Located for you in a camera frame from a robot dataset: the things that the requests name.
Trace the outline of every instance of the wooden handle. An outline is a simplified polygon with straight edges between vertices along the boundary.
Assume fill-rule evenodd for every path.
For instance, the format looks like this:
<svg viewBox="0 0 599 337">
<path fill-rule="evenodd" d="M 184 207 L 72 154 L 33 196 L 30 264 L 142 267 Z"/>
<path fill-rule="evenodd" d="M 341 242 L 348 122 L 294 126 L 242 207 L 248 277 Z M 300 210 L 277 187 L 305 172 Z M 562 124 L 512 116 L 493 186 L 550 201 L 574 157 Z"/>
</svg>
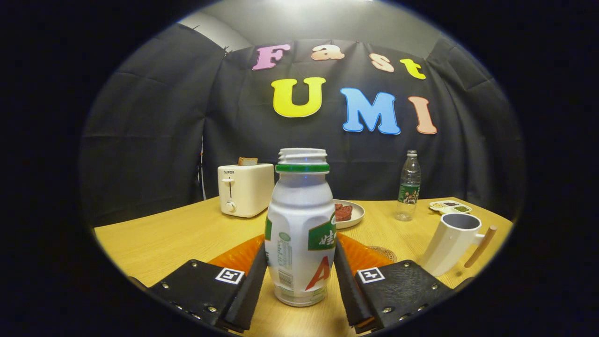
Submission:
<svg viewBox="0 0 599 337">
<path fill-rule="evenodd" d="M 497 231 L 497 227 L 495 227 L 493 225 L 489 226 L 489 229 L 487 230 L 487 233 L 485 234 L 485 237 L 481 241 L 479 247 L 476 248 L 476 250 L 474 251 L 474 254 L 472 254 L 472 256 L 468 259 L 468 261 L 466 261 L 466 263 L 464 264 L 464 267 L 470 268 L 470 266 L 472 266 L 472 264 L 474 262 L 476 262 L 476 260 L 478 260 L 479 256 L 481 254 L 483 254 L 483 251 L 489 245 L 489 242 L 491 242 L 491 239 L 493 238 L 493 235 L 495 235 L 496 231 Z"/>
</svg>

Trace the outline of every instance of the colorful foam letter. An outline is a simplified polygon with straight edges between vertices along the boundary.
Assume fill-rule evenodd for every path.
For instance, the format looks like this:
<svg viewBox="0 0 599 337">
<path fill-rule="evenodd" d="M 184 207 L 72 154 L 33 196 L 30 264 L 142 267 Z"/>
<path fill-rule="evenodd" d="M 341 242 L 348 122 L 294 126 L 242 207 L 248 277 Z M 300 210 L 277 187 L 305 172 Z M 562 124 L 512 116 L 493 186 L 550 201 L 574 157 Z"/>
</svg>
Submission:
<svg viewBox="0 0 599 337">
<path fill-rule="evenodd" d="M 338 60 L 345 57 L 345 54 L 341 53 L 341 49 L 334 44 L 323 44 L 322 46 L 312 48 L 312 51 L 314 52 L 312 53 L 312 59 L 316 61 Z"/>
<path fill-rule="evenodd" d="M 345 131 L 360 132 L 364 126 L 360 123 L 358 114 L 366 123 L 368 129 L 372 132 L 376 127 L 376 122 L 380 117 L 379 131 L 385 134 L 400 134 L 401 130 L 395 120 L 395 111 L 393 102 L 395 97 L 386 92 L 379 92 L 370 105 L 364 94 L 356 88 L 343 88 L 341 93 L 347 100 L 347 122 L 343 124 Z"/>
<path fill-rule="evenodd" d="M 426 76 L 424 76 L 424 74 L 421 74 L 418 72 L 418 69 L 420 69 L 420 65 L 414 63 L 414 61 L 412 61 L 411 59 L 403 59 L 400 60 L 401 63 L 406 65 L 406 69 L 408 70 L 408 73 L 410 73 L 410 75 L 412 75 L 413 77 L 417 78 L 417 79 L 425 79 Z"/>
<path fill-rule="evenodd" d="M 372 60 L 371 63 L 375 68 L 383 71 L 387 71 L 389 73 L 393 73 L 395 70 L 393 66 L 389 63 L 389 59 L 383 55 L 372 53 L 369 55 Z"/>
<path fill-rule="evenodd" d="M 289 50 L 291 46 L 288 44 L 281 44 L 280 46 L 270 46 L 258 48 L 258 63 L 252 68 L 252 70 L 269 69 L 274 67 L 276 64 L 275 60 L 280 60 L 283 57 L 283 50 Z"/>
<path fill-rule="evenodd" d="M 294 79 L 273 81 L 270 85 L 274 88 L 273 107 L 281 116 L 306 117 L 317 112 L 322 105 L 322 84 L 326 80 L 322 77 L 308 77 L 304 83 L 308 85 L 308 103 L 296 106 L 292 100 L 293 87 L 298 82 Z"/>
<path fill-rule="evenodd" d="M 410 96 L 408 100 L 414 104 L 416 116 L 418 116 L 418 126 L 416 130 L 424 134 L 435 134 L 437 128 L 432 124 L 431 113 L 428 111 L 428 100 L 424 97 Z"/>
</svg>

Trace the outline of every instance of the black curtain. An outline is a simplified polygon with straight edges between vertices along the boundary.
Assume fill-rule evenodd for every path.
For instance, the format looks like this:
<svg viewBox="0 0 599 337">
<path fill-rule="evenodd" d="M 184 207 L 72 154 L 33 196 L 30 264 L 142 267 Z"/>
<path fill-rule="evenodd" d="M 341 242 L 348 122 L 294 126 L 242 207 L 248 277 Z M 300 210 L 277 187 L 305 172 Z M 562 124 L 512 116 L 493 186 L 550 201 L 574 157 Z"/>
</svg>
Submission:
<svg viewBox="0 0 599 337">
<path fill-rule="evenodd" d="M 225 52 L 176 24 L 133 53 L 90 111 L 79 159 L 82 207 L 93 226 L 202 200 L 201 137 Z"/>
<path fill-rule="evenodd" d="M 230 53 L 222 62 L 208 104 L 204 131 L 204 183 L 208 198 L 218 195 L 218 166 L 238 157 L 277 162 L 281 148 L 326 149 L 327 177 L 339 199 L 392 200 L 408 149 L 422 167 L 420 198 L 457 197 L 511 218 L 521 204 L 524 156 L 512 108 L 501 88 L 464 49 L 446 37 L 427 59 L 368 43 L 341 40 L 280 41 L 290 44 L 274 68 L 252 70 L 256 46 Z M 333 44 L 342 59 L 315 61 L 312 48 Z M 369 54 L 386 56 L 395 68 L 375 68 Z M 424 80 L 410 75 L 401 59 L 419 64 Z M 307 77 L 323 77 L 322 107 L 305 118 L 287 118 L 273 108 L 271 82 L 296 79 L 293 102 L 308 101 Z M 342 88 L 357 88 L 372 104 L 379 92 L 395 97 L 400 134 L 348 132 Z M 436 134 L 416 130 L 418 118 L 408 97 L 424 97 Z"/>
<path fill-rule="evenodd" d="M 279 149 L 326 149 L 335 198 L 397 198 L 408 149 L 422 167 L 420 198 L 457 197 L 512 218 L 522 204 L 524 154 L 514 111 L 492 76 L 462 47 L 441 37 L 426 58 L 345 40 L 295 40 L 274 68 L 252 70 L 255 46 L 225 53 L 176 24 L 142 45 L 98 95 L 83 133 L 80 182 L 87 221 L 104 225 L 163 212 L 201 198 L 198 164 L 204 138 L 204 183 L 218 196 L 217 168 L 238 157 L 277 162 Z M 342 59 L 315 61 L 312 48 L 338 46 Z M 392 73 L 369 55 L 384 55 Z M 426 76 L 409 74 L 402 59 Z M 273 108 L 271 83 L 296 79 L 294 104 L 308 101 L 307 77 L 323 77 L 322 106 L 287 118 Z M 343 129 L 342 88 L 359 89 L 372 104 L 395 97 L 401 132 Z M 408 97 L 424 97 L 436 134 L 416 129 Z"/>
</svg>

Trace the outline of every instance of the mug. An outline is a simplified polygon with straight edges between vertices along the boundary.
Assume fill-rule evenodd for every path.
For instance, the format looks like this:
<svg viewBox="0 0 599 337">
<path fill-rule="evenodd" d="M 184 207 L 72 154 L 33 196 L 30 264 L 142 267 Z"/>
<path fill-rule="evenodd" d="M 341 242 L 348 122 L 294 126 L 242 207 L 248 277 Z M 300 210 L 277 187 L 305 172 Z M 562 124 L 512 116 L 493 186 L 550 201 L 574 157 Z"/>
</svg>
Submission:
<svg viewBox="0 0 599 337">
<path fill-rule="evenodd" d="M 470 245 L 475 244 L 479 248 L 465 265 L 470 267 L 497 230 L 495 226 L 490 226 L 489 231 L 482 235 L 478 233 L 481 226 L 480 219 L 471 214 L 447 213 L 441 216 L 437 231 L 422 256 L 422 268 L 432 276 L 442 275 L 458 262 Z"/>
</svg>

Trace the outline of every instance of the yellow letter u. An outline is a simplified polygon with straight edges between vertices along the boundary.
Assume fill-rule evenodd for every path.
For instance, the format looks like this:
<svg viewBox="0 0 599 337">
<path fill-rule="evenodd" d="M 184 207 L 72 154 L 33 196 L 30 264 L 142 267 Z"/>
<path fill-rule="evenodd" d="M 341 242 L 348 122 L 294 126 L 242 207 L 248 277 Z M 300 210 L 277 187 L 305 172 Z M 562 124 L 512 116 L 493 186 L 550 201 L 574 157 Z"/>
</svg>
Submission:
<svg viewBox="0 0 599 337">
<path fill-rule="evenodd" d="M 282 79 L 273 81 L 270 85 L 274 88 L 273 107 L 274 111 L 284 117 L 306 117 L 317 112 L 322 105 L 322 84 L 326 80 L 322 77 L 308 77 L 304 83 L 308 85 L 308 103 L 296 106 L 291 95 L 294 85 L 298 82 L 294 79 Z"/>
</svg>

